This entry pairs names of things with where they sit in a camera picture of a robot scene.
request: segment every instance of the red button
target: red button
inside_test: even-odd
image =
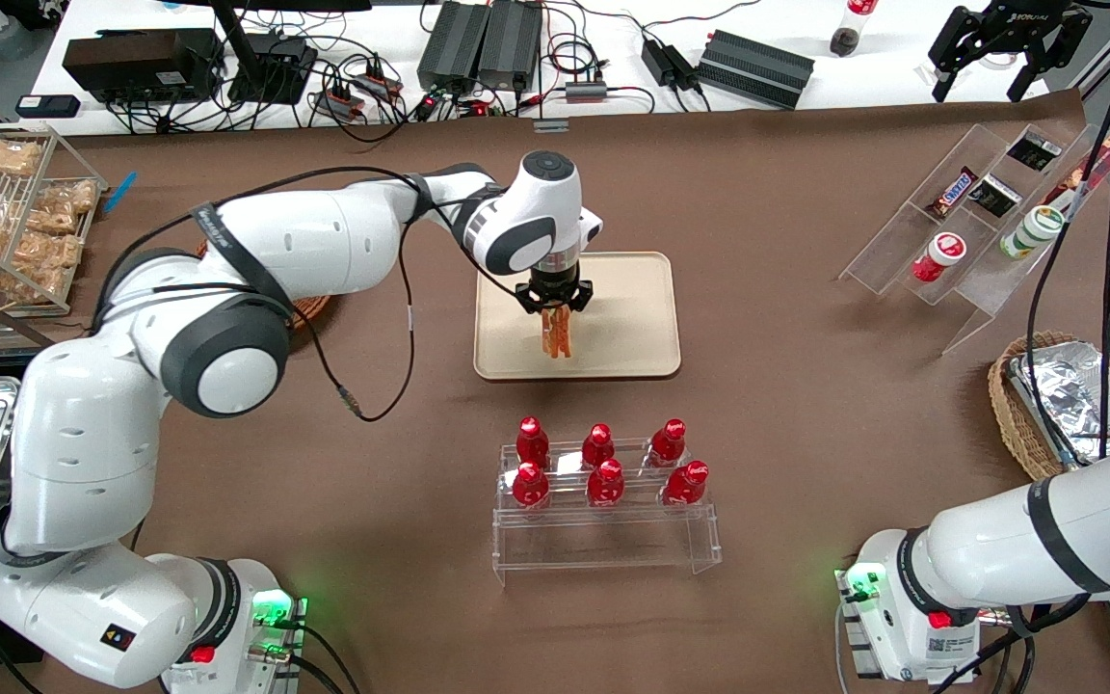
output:
[[[932,612],[928,615],[928,624],[932,628],[948,628],[953,626],[953,618],[948,616],[948,612]]]
[[[216,655],[216,650],[212,646],[195,646],[191,648],[192,663],[211,663],[213,655]]]

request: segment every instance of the sticker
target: sticker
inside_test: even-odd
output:
[[[975,628],[959,626],[928,632],[929,661],[960,661],[975,654]]]
[[[110,626],[105,627],[105,633],[101,635],[101,643],[105,643],[111,648],[122,651],[124,654],[128,648],[131,648],[132,641],[135,641],[135,632],[128,632],[127,628],[122,628],[118,624],[110,624]]]
[[[168,71],[168,73],[157,73],[157,81],[162,84],[185,84],[186,79],[180,71]]]

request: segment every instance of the white table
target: white table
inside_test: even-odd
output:
[[[582,0],[592,10],[605,12],[629,11],[642,22],[663,18],[677,18],[693,11],[702,17],[728,8],[733,0]],[[763,3],[740,8],[724,18],[708,22],[688,21],[674,26],[655,27],[654,32],[664,42],[675,44],[693,66],[705,51],[706,34],[715,28],[748,37],[758,42],[783,48],[815,59],[815,72],[807,84],[799,109],[838,109],[856,105],[904,105],[929,104],[932,102],[931,86],[917,68],[928,64],[928,49],[956,4],[963,3],[972,9],[981,9],[987,0],[882,0],[871,21],[864,31],[858,51],[849,58],[838,58],[829,52],[829,36],[837,28],[845,8],[845,0],[765,0]],[[581,22],[581,10],[559,4]],[[434,26],[440,8],[427,8],[427,27]],[[276,12],[251,12],[248,18],[273,19]],[[290,23],[303,22],[300,14],[286,12],[282,17]],[[552,13],[555,31],[568,30],[566,18]],[[97,36],[102,28],[167,28],[215,26],[212,10],[188,8],[181,12],[167,10],[155,0],[71,0],[67,17],[59,27],[53,46],[49,49],[44,64],[33,87],[34,93],[75,93],[83,105],[74,119],[50,121],[63,135],[109,135],[127,132],[122,123],[109,113],[104,105],[92,100],[87,91],[62,69],[62,57],[67,44],[73,39]],[[261,31],[248,26],[248,31]],[[427,43],[427,34],[418,27],[417,6],[383,6],[371,12],[351,12],[344,22],[334,19],[316,30],[317,33],[333,32],[357,40],[387,58],[402,76],[405,83],[405,100],[411,107],[422,97],[418,87],[418,60]],[[609,59],[604,78],[612,87],[644,87],[655,93],[657,113],[678,111],[674,93],[669,89],[657,88],[639,59],[639,31],[632,22],[620,18],[599,18],[589,14],[586,34],[597,49],[598,57]],[[353,46],[334,43],[331,40],[314,40],[321,56],[337,62],[345,56],[357,52]],[[228,49],[228,70],[238,70],[238,61]],[[1022,63],[1006,69],[988,66],[970,66],[959,76],[951,101],[1003,101],[1005,93],[1012,83]],[[549,87],[556,77],[549,64],[543,67],[544,83]],[[309,91],[317,90],[317,80],[312,77]],[[1036,82],[1027,95],[1048,92],[1041,81]],[[648,100],[644,93],[630,93],[628,98],[612,97],[601,104],[567,104],[555,92],[544,105],[546,118],[598,113],[644,113]],[[764,109],[755,101],[741,99],[713,87],[705,87],[715,111],[737,109]],[[505,95],[511,109],[512,95]],[[374,102],[369,101],[367,118],[377,118]],[[705,104],[695,92],[685,92],[683,102],[690,110],[704,110]],[[180,105],[176,111],[185,110]],[[184,118],[193,121],[204,114],[215,113],[214,105],[200,105]],[[311,113],[303,102],[296,107],[301,122],[307,122]],[[532,109],[528,115],[537,117]],[[211,130],[219,119],[206,121],[196,130]],[[316,115],[316,124],[334,124],[331,119]],[[290,105],[271,105],[260,114],[255,128],[295,128],[295,115]]]

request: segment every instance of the table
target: table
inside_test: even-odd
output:
[[[963,4],[978,10],[987,3],[987,0],[969,0]],[[686,3],[684,0],[586,0],[585,4],[589,9],[604,12],[626,10],[642,21],[677,18],[687,14],[690,9],[708,14],[730,6],[727,0],[714,0],[713,3]],[[868,22],[858,51],[849,58],[837,58],[829,52],[829,36],[836,30],[837,22],[842,17],[844,0],[765,0],[763,3],[740,8],[710,22],[679,22],[674,26],[656,27],[654,31],[664,42],[682,49],[692,64],[699,62],[700,53],[705,51],[705,34],[714,28],[724,28],[748,39],[814,58],[816,60],[814,79],[803,93],[800,109],[930,104],[931,86],[917,74],[916,69],[922,62],[928,62],[928,51],[932,40],[945,24],[950,10],[957,4],[960,4],[959,0],[886,0]],[[577,22],[581,22],[578,10],[569,6],[559,6],[559,9],[567,10]],[[427,8],[427,27],[434,26],[437,11],[440,8],[434,6]],[[371,12],[347,13],[344,22],[334,19],[314,31],[317,31],[317,34],[331,33],[360,40],[387,58],[400,71],[402,83],[405,84],[405,100],[413,107],[422,95],[415,70],[423,48],[427,44],[427,34],[418,27],[418,12],[417,6],[383,6]],[[256,21],[272,22],[276,14],[276,12],[250,12],[246,17]],[[558,13],[552,13],[552,17],[555,31],[568,30],[566,18]],[[292,26],[302,22],[313,26],[313,22],[323,21],[323,19],[304,19],[294,12],[283,12],[281,19]],[[81,91],[74,80],[67,74],[67,70],[62,69],[62,57],[68,42],[97,36],[97,31],[101,28],[214,24],[212,10],[208,8],[188,8],[182,12],[171,12],[154,0],[73,0],[46,56],[33,92],[75,93],[83,101],[80,114],[75,119],[50,121],[62,135],[109,135],[109,133],[127,132],[120,120],[108,113],[104,105],[93,101],[87,91]],[[669,89],[657,88],[639,59],[642,40],[635,26],[626,19],[599,18],[594,14],[589,14],[587,26],[587,34],[599,57],[610,61],[604,73],[608,84],[650,89],[656,93],[656,111],[674,113],[679,110],[674,93]],[[263,28],[248,22],[248,31],[263,31]],[[314,40],[314,43],[321,54],[335,58],[336,61],[356,51],[356,48],[339,44],[335,40]],[[230,74],[233,74],[238,69],[238,59],[232,57],[232,51],[228,64]],[[960,74],[950,100],[1003,101],[1005,92],[1008,91],[1018,69],[1019,66],[1008,69],[991,69],[982,64],[969,67]],[[546,64],[543,73],[544,84],[549,87],[551,80],[556,77],[555,70]],[[312,77],[309,91],[316,90],[317,77]],[[1046,92],[1048,87],[1039,81],[1032,84],[1030,95]],[[629,98],[613,97],[602,104],[576,105],[567,104],[563,99],[552,95],[549,104],[544,107],[544,114],[547,118],[551,115],[564,118],[575,114],[643,113],[648,108],[647,98],[644,93],[629,93]],[[706,87],[705,93],[715,110],[731,111],[758,107],[767,109],[766,105],[759,105],[755,101],[712,87]],[[511,110],[511,93],[504,99],[507,109]],[[704,102],[700,102],[695,92],[687,92],[683,100],[692,110],[705,109]],[[185,108],[181,105],[178,113],[184,110]],[[202,115],[215,111],[214,105],[202,105],[191,111],[184,120],[196,121]],[[374,120],[376,111],[373,102],[366,114]],[[289,105],[272,105],[260,115],[256,128],[295,128],[296,122],[303,124],[307,122],[310,114],[311,110],[305,104],[296,108],[296,115]],[[537,110],[533,109],[527,114],[537,115]],[[199,123],[195,128],[212,130],[219,122],[219,119],[213,119]],[[317,115],[314,122],[334,124],[331,119],[323,115]]]
[[[312,626],[367,693],[836,691],[834,567],[878,530],[1029,482],[1000,443],[985,374],[1023,330],[1032,286],[938,359],[968,306],[877,300],[834,278],[970,124],[1015,137],[1028,121],[1073,132],[1083,115],[1074,95],[1057,93],[1018,105],[586,118],[542,137],[527,122],[480,119],[405,128],[370,152],[327,130],[80,138],[99,172],[140,179],[90,231],[75,320],[138,234],[199,202],[347,159],[396,171],[475,161],[507,183],[528,150],[559,150],[605,220],[597,250],[662,251],[675,273],[674,378],[486,383],[471,364],[475,276],[446,233],[415,225],[405,254],[417,364],[396,412],[377,425],[344,413],[299,335],[285,382],[256,412],[165,414],[141,553],[265,562],[311,599]],[[1067,238],[1040,329],[1098,341],[1106,200]],[[158,242],[193,249],[198,234],[186,224]],[[405,370],[400,276],[334,300],[317,323],[336,373],[373,413]],[[595,421],[645,435],[686,419],[690,446],[714,469],[724,563],[696,579],[659,567],[515,575],[500,587],[494,471],[528,413],[556,439],[582,437]],[[1110,694],[1106,606],[1039,641],[1030,694]],[[986,691],[993,667],[963,691]],[[50,693],[110,691],[52,661],[24,670]],[[0,691],[14,686],[0,671]]]

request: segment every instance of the red bottle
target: red bottle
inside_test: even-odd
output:
[[[522,461],[533,461],[544,471],[552,469],[552,441],[546,437],[537,418],[521,420],[521,431],[516,434],[516,456]]]
[[[623,495],[625,495],[625,469],[619,461],[607,457],[598,465],[598,470],[589,473],[589,484],[586,487],[589,505],[597,509],[614,506]]]
[[[664,506],[686,506],[696,504],[705,496],[705,482],[709,479],[709,465],[700,461],[677,466],[666,485],[657,493],[657,501]]]
[[[610,428],[604,423],[595,423],[589,430],[585,443],[581,445],[581,469],[597,470],[608,457],[616,456],[616,443],[610,439]]]
[[[645,453],[645,466],[647,469],[674,469],[678,465],[679,457],[687,450],[687,443],[683,435],[687,434],[687,426],[682,420],[672,420],[666,425],[657,430],[648,440],[648,452]]]
[[[552,502],[552,483],[536,462],[525,461],[512,480],[512,496],[524,509],[546,509]]]

